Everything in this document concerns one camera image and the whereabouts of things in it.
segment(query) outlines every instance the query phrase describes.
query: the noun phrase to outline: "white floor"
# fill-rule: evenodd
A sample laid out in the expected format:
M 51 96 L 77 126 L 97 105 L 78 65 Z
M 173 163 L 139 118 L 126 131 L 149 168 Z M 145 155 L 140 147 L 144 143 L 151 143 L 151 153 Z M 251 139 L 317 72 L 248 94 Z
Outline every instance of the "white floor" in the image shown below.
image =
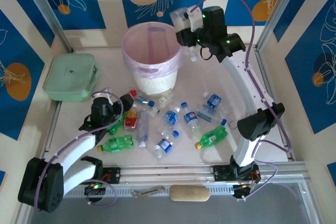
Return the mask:
M 113 93 L 121 96 L 129 90 L 129 87 L 135 86 L 132 75 L 123 64 L 120 48 L 85 50 L 78 51 L 77 53 L 93 54 L 98 62 L 101 77 L 95 87 L 95 91 L 110 87 Z M 251 56 L 251 64 L 259 75 L 259 78 L 261 78 L 254 54 Z M 197 62 L 191 62 L 189 59 L 185 59 L 184 66 L 178 71 L 176 86 L 173 90 L 174 96 L 177 98 L 179 104 L 186 101 L 190 107 L 194 108 L 198 103 L 203 101 L 202 94 L 204 91 L 214 92 L 226 100 L 228 107 L 231 108 L 232 111 L 228 122 L 232 120 L 237 121 L 245 117 L 245 104 L 242 97 L 234 81 L 215 57 L 209 61 L 199 60 Z M 76 136 L 78 127 L 82 125 L 85 116 L 90 114 L 91 104 L 92 100 L 62 103 L 49 153 L 55 153 L 60 147 Z M 190 138 L 185 133 L 185 122 L 182 115 L 180 115 L 179 123 L 176 127 L 180 132 L 180 136 L 176 141 L 177 144 L 166 157 L 158 161 L 151 153 L 155 144 L 160 141 L 159 135 L 155 132 L 155 124 L 155 120 L 151 120 L 150 140 L 145 149 L 138 148 L 137 142 L 135 142 L 132 149 L 111 154 L 99 153 L 96 148 L 93 148 L 88 151 L 86 155 L 102 160 L 104 165 L 124 167 L 228 163 L 239 141 L 238 130 L 230 131 L 228 126 L 226 126 L 229 133 L 226 140 L 218 143 L 214 147 L 204 148 L 198 151 L 194 146 L 197 139 Z M 205 122 L 202 123 L 203 134 L 212 129 L 213 126 Z M 116 136 L 122 136 L 124 134 L 125 131 L 121 129 Z M 110 136 L 106 135 L 102 143 L 109 138 Z M 277 127 L 272 129 L 267 139 L 282 145 Z M 284 152 L 269 145 L 262 145 L 256 158 L 265 162 L 287 161 Z

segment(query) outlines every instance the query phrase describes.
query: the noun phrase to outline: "purple cable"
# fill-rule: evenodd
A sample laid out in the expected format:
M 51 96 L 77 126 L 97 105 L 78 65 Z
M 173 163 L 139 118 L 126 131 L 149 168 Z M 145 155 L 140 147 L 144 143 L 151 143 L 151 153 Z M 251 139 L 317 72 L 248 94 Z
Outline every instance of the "purple cable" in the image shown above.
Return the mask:
M 196 10 L 196 8 L 198 8 L 200 5 L 202 5 L 206 0 L 202 0 L 201 2 L 199 2 L 194 8 L 191 9 L 191 13 Z M 261 99 L 264 99 L 265 96 L 261 90 L 261 88 L 259 87 L 256 79 L 254 78 L 252 72 L 249 70 L 249 54 L 251 52 L 251 49 L 252 49 L 252 43 L 253 43 L 253 40 L 254 40 L 254 35 L 255 35 L 255 30 L 256 30 L 256 24 L 255 24 L 255 21 L 253 19 L 253 14 L 250 10 L 250 8 L 248 7 L 248 5 L 245 3 L 244 0 L 239 0 L 245 7 L 246 9 L 248 10 L 249 14 L 250 14 L 250 17 L 251 17 L 251 20 L 252 20 L 252 35 L 251 35 L 251 40 L 250 40 L 250 43 L 248 45 L 248 48 L 247 48 L 247 51 L 246 51 L 246 59 L 245 59 L 245 68 L 247 70 L 247 73 L 248 75 L 250 76 L 251 78 L 251 81 L 253 82 L 253 84 L 255 85 L 256 89 L 258 90 L 258 93 L 261 97 Z M 273 143 L 271 141 L 268 141 L 268 140 L 260 140 L 260 142 L 264 142 L 264 143 L 268 143 L 268 144 L 271 144 L 279 149 L 281 149 L 282 151 L 286 152 L 286 153 L 290 153 L 292 151 L 292 147 L 291 147 L 291 144 L 290 144 L 290 141 L 289 141 L 289 137 L 285 131 L 285 128 L 283 127 L 282 125 L 282 122 L 280 121 L 280 118 L 276 115 L 276 113 L 274 112 L 274 110 L 272 109 L 272 107 L 269 105 L 269 103 L 267 101 L 264 102 L 264 104 L 266 105 L 266 107 L 269 109 L 269 111 L 272 113 L 272 115 L 274 116 L 275 120 L 277 121 L 277 123 L 279 124 L 279 127 L 283 133 L 283 136 L 285 137 L 286 139 L 286 142 L 287 142 L 287 145 L 288 145 L 288 149 L 285 149 L 285 148 L 282 148 L 280 145 L 276 144 L 276 143 Z M 257 150 L 258 150 L 258 147 L 259 147 L 260 144 L 257 144 L 252 152 L 252 157 L 255 156 Z M 271 179 L 273 179 L 273 177 L 275 175 L 277 175 L 278 173 L 278 167 L 272 163 L 267 163 L 267 162 L 263 162 L 263 161 L 259 161 L 259 160 L 256 160 L 255 161 L 257 163 L 260 163 L 260 164 L 264 164 L 264 165 L 270 165 L 272 167 L 275 168 L 275 172 L 273 173 L 273 175 L 263 184 L 261 185 L 259 188 L 257 188 L 254 192 L 252 192 L 251 194 L 249 194 L 248 196 L 246 196 L 244 198 L 244 200 L 246 200 L 247 198 L 249 198 L 250 196 L 252 196 L 254 193 L 256 193 L 257 191 L 259 191 L 260 189 L 262 189 L 264 186 L 266 186 L 270 181 Z
M 111 203 L 102 204 L 102 205 L 91 202 L 90 199 L 89 199 L 89 194 L 87 194 L 86 200 L 88 201 L 88 204 L 96 206 L 96 207 L 109 207 L 109 206 L 112 206 L 116 202 L 116 200 L 117 200 L 117 190 L 113 186 L 111 186 L 109 183 L 107 183 L 105 181 L 102 181 L 102 180 L 99 180 L 99 179 L 87 179 L 84 182 L 102 183 L 102 184 L 106 185 L 107 187 L 110 187 L 114 192 L 114 200 Z
M 57 152 L 56 155 L 52 156 L 52 158 L 49 160 L 49 162 L 47 163 L 47 165 L 44 167 L 44 169 L 43 169 L 43 171 L 42 171 L 42 173 L 41 173 L 41 175 L 40 175 L 40 179 L 38 180 L 38 183 L 37 183 L 37 186 L 36 186 L 36 192 L 35 192 L 35 197 L 34 197 L 34 209 L 35 209 L 36 211 L 40 211 L 40 210 L 38 209 L 37 203 L 38 203 L 38 197 L 39 197 L 40 190 L 41 190 L 41 184 L 42 184 L 43 178 L 45 177 L 45 175 L 46 175 L 46 173 L 47 173 L 47 170 L 48 170 L 49 166 L 52 164 L 52 162 L 53 162 L 55 159 L 57 159 L 58 156 L 59 156 L 60 154 L 62 154 L 67 148 L 69 148 L 74 142 L 80 140 L 82 137 L 85 137 L 85 136 L 87 136 L 87 135 L 89 135 L 89 134 L 92 134 L 92 133 L 94 133 L 94 132 L 97 132 L 97 131 L 106 129 L 106 128 L 110 127 L 110 126 L 113 126 L 113 125 L 115 125 L 115 124 L 121 119 L 121 116 L 122 116 L 122 114 L 123 114 L 123 112 L 124 112 L 124 106 L 123 106 L 122 101 L 120 100 L 120 98 L 119 98 L 118 96 L 116 96 L 115 94 L 113 94 L 113 93 L 111 93 L 111 92 L 108 92 L 108 91 L 98 91 L 98 92 L 93 93 L 92 96 L 95 95 L 95 94 L 98 94 L 98 93 L 109 94 L 109 95 L 112 95 L 112 96 L 114 96 L 115 98 L 118 99 L 118 101 L 119 101 L 120 104 L 121 104 L 121 113 L 120 113 L 120 115 L 119 115 L 119 118 L 118 118 L 117 120 L 115 120 L 113 123 L 111 123 L 111 124 L 109 124 L 109 125 L 107 125 L 107 126 L 103 126 L 103 127 L 97 128 L 97 129 L 95 129 L 95 130 L 93 130 L 93 131 L 89 131 L 89 132 L 87 132 L 87 133 L 84 133 L 84 134 L 82 134 L 82 135 L 76 137 L 75 139 L 71 140 L 66 146 L 64 146 L 61 150 L 59 150 L 59 151 Z

